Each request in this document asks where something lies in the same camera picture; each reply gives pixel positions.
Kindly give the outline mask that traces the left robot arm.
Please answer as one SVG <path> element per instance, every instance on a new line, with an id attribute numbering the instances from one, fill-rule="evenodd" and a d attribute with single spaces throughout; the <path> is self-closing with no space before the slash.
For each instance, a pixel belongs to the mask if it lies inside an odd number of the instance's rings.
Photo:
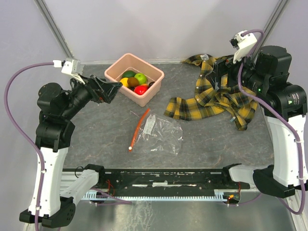
<path id="1" fill-rule="evenodd" d="M 38 156 L 33 199 L 20 213 L 21 222 L 41 223 L 47 228 L 67 226 L 81 198 L 93 186 L 106 184 L 104 167 L 88 164 L 67 189 L 60 190 L 64 160 L 75 129 L 72 118 L 89 102 L 111 103 L 122 83 L 106 82 L 94 75 L 83 78 L 83 83 L 75 79 L 70 83 L 71 90 L 48 83 L 38 91 L 40 114 L 35 146 L 42 155 Z"/>

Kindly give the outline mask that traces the red fake tomato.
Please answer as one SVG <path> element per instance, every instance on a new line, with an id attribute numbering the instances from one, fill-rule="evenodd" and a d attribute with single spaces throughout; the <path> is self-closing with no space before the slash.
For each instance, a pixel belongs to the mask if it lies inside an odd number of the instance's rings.
<path id="1" fill-rule="evenodd" d="M 136 86 L 134 92 L 138 95 L 143 95 L 148 90 L 148 87 L 145 85 Z"/>

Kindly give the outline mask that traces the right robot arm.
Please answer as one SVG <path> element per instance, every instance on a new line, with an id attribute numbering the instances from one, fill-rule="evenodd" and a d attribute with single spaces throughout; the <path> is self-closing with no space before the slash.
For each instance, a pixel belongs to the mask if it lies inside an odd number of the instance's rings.
<path id="1" fill-rule="evenodd" d="M 296 190 L 308 189 L 303 130 L 308 111 L 307 95 L 301 86 L 288 82 L 291 54 L 280 46 L 264 46 L 253 63 L 235 56 L 215 58 L 209 81 L 219 89 L 223 77 L 228 86 L 242 88 L 257 99 L 269 124 L 274 150 L 274 164 L 248 167 L 234 164 L 221 175 L 221 184 L 232 188 L 239 181 L 253 184 L 267 195 L 287 198 Z"/>

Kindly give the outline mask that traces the clear zip top bag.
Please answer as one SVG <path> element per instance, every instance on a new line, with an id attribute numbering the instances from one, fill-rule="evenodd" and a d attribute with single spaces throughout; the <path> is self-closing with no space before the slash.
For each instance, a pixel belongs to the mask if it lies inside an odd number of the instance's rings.
<path id="1" fill-rule="evenodd" d="M 137 123 L 128 151 L 178 155 L 182 136 L 183 130 L 177 121 L 160 116 L 148 108 Z"/>

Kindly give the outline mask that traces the green fake apple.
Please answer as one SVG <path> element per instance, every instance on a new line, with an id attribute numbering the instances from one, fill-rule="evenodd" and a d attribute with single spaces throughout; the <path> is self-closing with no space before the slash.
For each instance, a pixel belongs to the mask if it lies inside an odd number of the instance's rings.
<path id="1" fill-rule="evenodd" d="M 137 73 L 135 78 L 139 81 L 140 85 L 147 83 L 147 77 L 143 73 Z"/>

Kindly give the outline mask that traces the dark green fake avocado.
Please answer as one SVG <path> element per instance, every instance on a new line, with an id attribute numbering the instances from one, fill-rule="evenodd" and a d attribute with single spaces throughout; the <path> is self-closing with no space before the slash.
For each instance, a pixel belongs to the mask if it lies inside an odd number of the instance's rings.
<path id="1" fill-rule="evenodd" d="M 122 78 L 135 77 L 136 73 L 132 70 L 127 70 L 122 74 Z"/>

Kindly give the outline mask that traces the brown fake kiwi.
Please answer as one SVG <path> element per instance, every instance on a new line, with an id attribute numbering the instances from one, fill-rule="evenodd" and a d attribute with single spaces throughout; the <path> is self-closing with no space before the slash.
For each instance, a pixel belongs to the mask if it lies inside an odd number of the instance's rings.
<path id="1" fill-rule="evenodd" d="M 129 88 L 135 88 L 140 85 L 139 81 L 135 77 L 129 77 L 127 79 L 127 84 Z"/>

